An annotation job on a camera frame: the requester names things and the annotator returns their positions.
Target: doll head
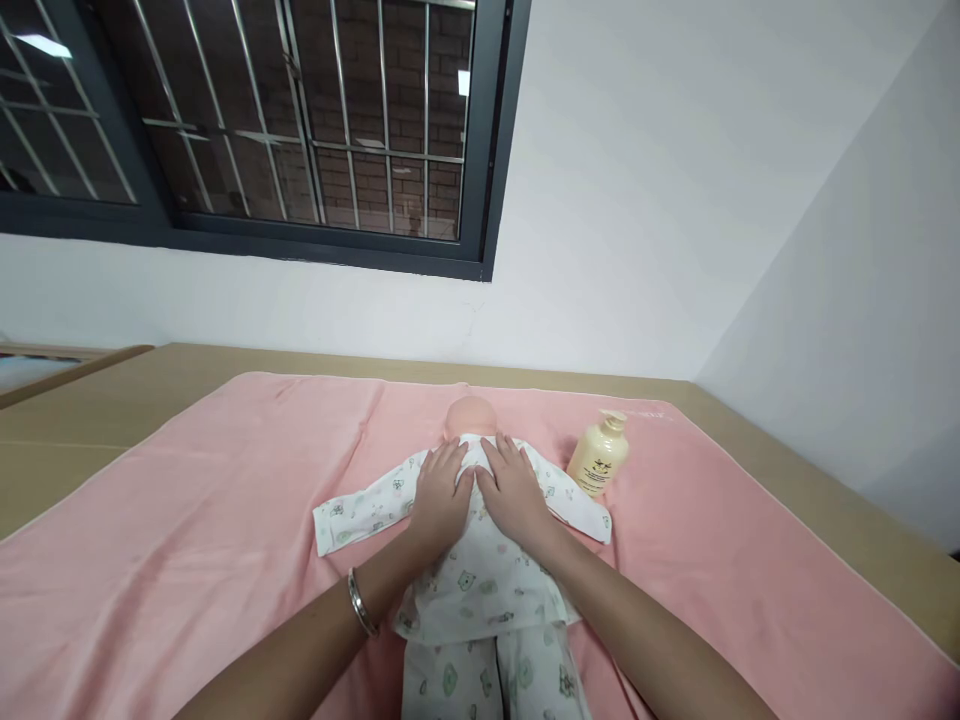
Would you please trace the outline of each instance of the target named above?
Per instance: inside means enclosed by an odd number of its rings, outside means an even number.
[[[446,439],[468,433],[476,435],[495,435],[497,432],[497,413],[493,405],[483,398],[467,396],[460,398],[447,410],[447,420],[443,424]]]

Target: window bars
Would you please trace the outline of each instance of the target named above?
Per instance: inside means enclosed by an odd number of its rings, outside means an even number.
[[[201,172],[200,164],[197,160],[197,155],[194,152],[193,142],[199,140],[200,138],[195,137],[197,134],[205,134],[209,136],[218,135],[222,137],[224,142],[224,149],[226,151],[226,156],[229,161],[229,167],[227,172],[232,175],[233,181],[236,183],[236,186],[239,190],[239,195],[242,199],[242,210],[246,217],[252,217],[250,205],[247,200],[247,195],[244,192],[244,177],[238,166],[237,159],[234,153],[234,148],[232,140],[234,138],[245,138],[247,140],[256,141],[264,149],[264,152],[267,154],[267,160],[269,162],[270,176],[272,180],[272,185],[274,192],[276,193],[277,202],[279,204],[279,210],[281,216],[284,220],[288,220],[288,211],[287,203],[284,198],[283,186],[280,181],[280,174],[277,169],[277,161],[274,157],[275,146],[280,144],[290,144],[290,145],[299,145],[302,150],[302,155],[304,159],[305,172],[308,176],[309,187],[311,191],[311,201],[312,201],[312,215],[314,221],[319,225],[327,225],[329,218],[324,208],[324,193],[321,183],[320,176],[320,167],[323,160],[317,158],[317,149],[326,149],[333,151],[340,151],[346,154],[347,159],[347,168],[349,173],[349,183],[350,183],[350,196],[352,199],[352,210],[353,210],[353,226],[356,229],[360,229],[360,207],[359,207],[359,198],[357,192],[357,177],[354,170],[354,160],[355,156],[380,156],[384,158],[385,162],[385,172],[386,172],[386,200],[387,200],[387,212],[389,219],[389,230],[391,233],[395,232],[395,208],[394,208],[394,169],[393,169],[393,160],[395,158],[403,158],[406,160],[419,161],[423,164],[423,222],[420,224],[419,235],[426,238],[429,237],[430,233],[430,173],[431,163],[443,163],[450,167],[460,167],[460,193],[461,197],[457,199],[457,212],[459,214],[460,205],[462,200],[462,191],[463,191],[463,150],[465,150],[465,143],[461,145],[461,156],[452,157],[450,155],[444,154],[432,154],[430,152],[430,113],[431,113],[431,103],[430,103],[430,35],[431,35],[431,6],[442,5],[446,7],[452,7],[460,10],[468,10],[471,12],[471,37],[470,37],[470,57],[468,59],[468,68],[470,63],[472,63],[472,52],[473,52],[473,23],[476,3],[469,0],[414,0],[415,2],[423,5],[423,152],[407,152],[398,150],[395,147],[391,146],[391,132],[390,132],[390,111],[388,107],[388,67],[385,51],[385,31],[384,31],[384,0],[376,0],[376,10],[377,10],[377,34],[379,42],[379,70],[380,70],[380,102],[382,108],[383,116],[383,133],[384,141],[383,147],[371,147],[368,145],[358,145],[351,136],[350,133],[350,117],[348,113],[347,106],[347,88],[346,82],[344,79],[344,63],[343,63],[343,53],[341,48],[340,41],[340,21],[337,16],[337,6],[336,0],[329,0],[330,4],[330,20],[331,20],[331,30],[333,37],[333,53],[336,59],[336,75],[338,82],[338,91],[339,99],[341,105],[342,119],[343,119],[343,142],[328,142],[318,140],[314,134],[314,128],[312,126],[309,114],[309,106],[307,103],[307,89],[304,86],[302,81],[301,74],[301,62],[300,62],[300,53],[299,46],[297,41],[297,28],[294,23],[293,11],[291,9],[291,0],[274,0],[277,25],[280,34],[280,43],[282,47],[282,52],[284,53],[284,62],[287,69],[287,80],[289,84],[289,92],[292,99],[294,116],[297,126],[297,136],[283,135],[271,133],[267,127],[267,121],[264,113],[264,105],[261,102],[260,89],[257,83],[256,71],[254,69],[254,63],[251,56],[251,48],[247,38],[246,28],[244,25],[244,18],[241,13],[241,9],[238,3],[238,0],[231,0],[231,5],[234,14],[234,20],[236,23],[237,32],[239,34],[240,40],[240,49],[243,53],[243,59],[245,64],[245,75],[246,77],[242,82],[249,83],[249,88],[252,93],[254,105],[256,108],[256,116],[259,124],[259,132],[250,131],[250,130],[236,130],[228,127],[228,123],[224,118],[224,113],[221,108],[220,103],[220,94],[217,91],[216,83],[214,82],[213,75],[211,74],[210,68],[207,62],[207,53],[204,48],[203,40],[201,38],[201,33],[198,28],[197,22],[195,20],[192,0],[182,0],[183,9],[186,15],[187,24],[192,35],[193,44],[196,46],[197,55],[199,58],[200,68],[202,69],[203,85],[207,93],[209,93],[209,100],[212,104],[214,110],[214,116],[216,120],[216,127],[204,127],[194,123],[187,122],[181,112],[180,106],[177,103],[177,98],[173,90],[173,86],[170,82],[170,79],[167,75],[167,68],[164,65],[164,60],[161,56],[160,50],[155,42],[153,29],[150,26],[150,23],[147,19],[147,15],[144,12],[142,0],[129,0],[132,4],[133,9],[135,10],[137,20],[139,21],[140,29],[142,30],[144,39],[146,41],[147,48],[149,49],[149,55],[152,59],[154,69],[156,71],[157,77],[159,78],[160,85],[163,89],[164,100],[167,107],[170,110],[170,115],[173,120],[162,120],[156,118],[144,117],[141,118],[143,123],[147,126],[168,128],[176,131],[183,142],[184,151],[186,153],[186,159],[188,161],[188,168],[190,174],[192,174],[193,179],[196,183],[196,188],[199,192],[199,195],[202,200],[202,206],[204,210],[208,213],[214,212],[213,203],[211,202],[210,194],[207,189],[207,184],[204,181],[203,173]],[[56,30],[50,22],[49,16],[47,15],[46,9],[43,7],[43,0],[34,0],[40,13],[44,19],[44,22],[47,27],[47,31],[50,33],[50,37],[54,40],[57,40]],[[15,117],[13,111],[36,111],[46,114],[49,118],[50,123],[52,124],[57,136],[59,137],[63,149],[66,155],[70,158],[71,163],[78,176],[81,178],[84,187],[89,193],[90,198],[97,200],[99,199],[97,190],[94,184],[90,181],[87,172],[81,162],[80,158],[77,156],[74,151],[73,146],[71,145],[70,138],[63,131],[60,123],[58,121],[58,116],[62,115],[75,115],[85,118],[89,118],[95,125],[97,133],[101,139],[101,142],[104,145],[107,155],[109,156],[110,162],[112,163],[117,176],[120,178],[126,196],[130,202],[136,202],[134,193],[127,182],[126,177],[124,176],[123,170],[120,166],[120,163],[117,161],[116,155],[111,147],[109,141],[104,134],[103,128],[99,121],[99,115],[96,110],[93,108],[90,100],[88,99],[86,93],[84,92],[82,85],[74,71],[72,63],[69,59],[64,58],[62,62],[67,68],[67,72],[70,74],[70,77],[76,87],[77,93],[82,99],[84,110],[65,108],[50,105],[47,102],[46,96],[43,93],[41,88],[41,83],[37,81],[37,78],[32,74],[29,65],[26,62],[26,59],[20,53],[19,48],[17,47],[17,40],[9,32],[9,29],[6,23],[3,21],[2,15],[0,15],[0,30],[2,30],[4,38],[8,45],[11,47],[11,50],[14,53],[17,61],[19,62],[23,73],[30,79],[31,87],[36,95],[36,103],[24,103],[24,102],[12,102],[8,101],[2,96],[0,96],[0,110],[2,110],[4,116],[6,117],[7,122],[11,125],[14,130],[14,134],[19,139],[20,143],[23,145],[24,150],[29,156],[31,162],[36,166],[36,169],[40,176],[43,178],[44,182],[48,186],[50,192],[54,195],[60,195],[60,189],[57,186],[56,179],[51,176],[51,174],[44,167],[41,158],[38,156],[35,148],[31,145],[30,139],[20,126]],[[463,131],[463,138],[465,139],[466,135],[466,108],[464,110],[464,126],[461,128]],[[9,173],[7,173],[6,168],[2,169],[3,176],[7,179],[8,184],[12,189],[20,189],[17,187],[16,183],[10,178]]]

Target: wrist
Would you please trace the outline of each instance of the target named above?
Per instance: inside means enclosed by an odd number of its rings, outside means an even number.
[[[530,533],[520,545],[530,557],[546,567],[552,564],[553,557],[562,553],[564,544],[570,539],[570,533],[563,529],[553,516],[547,516],[543,522],[530,526]]]
[[[417,528],[408,527],[397,539],[407,546],[406,555],[416,570],[415,575],[426,570],[446,550],[446,547],[429,533],[421,532]]]

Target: hand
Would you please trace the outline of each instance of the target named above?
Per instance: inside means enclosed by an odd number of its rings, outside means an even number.
[[[457,473],[467,454],[467,444],[452,438],[427,453],[417,496],[410,511],[407,532],[422,546],[432,562],[463,534],[473,490],[473,473],[464,473],[457,484]]]
[[[497,433],[496,447],[486,438],[480,442],[493,468],[493,475],[486,468],[474,469],[487,512],[504,535],[529,551],[556,523],[527,451],[517,450],[513,439],[501,433]]]

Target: printed baby clothes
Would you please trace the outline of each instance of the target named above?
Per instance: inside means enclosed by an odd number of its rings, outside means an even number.
[[[489,470],[480,437],[464,435],[461,440],[469,446],[461,473],[473,465]],[[590,537],[609,543],[610,513],[530,445],[516,442],[526,449],[551,512]],[[423,451],[408,458],[366,490],[316,508],[313,515],[321,557],[368,538],[409,514],[426,454]],[[407,588],[394,625],[407,640],[436,646],[578,619],[553,578],[493,523],[475,486],[463,537]]]
[[[454,645],[408,642],[404,720],[590,720],[562,623]]]

